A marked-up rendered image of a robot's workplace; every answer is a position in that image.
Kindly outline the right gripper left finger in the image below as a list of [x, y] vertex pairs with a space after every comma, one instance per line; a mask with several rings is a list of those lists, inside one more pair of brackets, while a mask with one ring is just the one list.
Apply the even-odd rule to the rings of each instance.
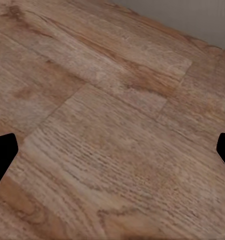
[[0, 136], [0, 180], [18, 151], [18, 143], [14, 133]]

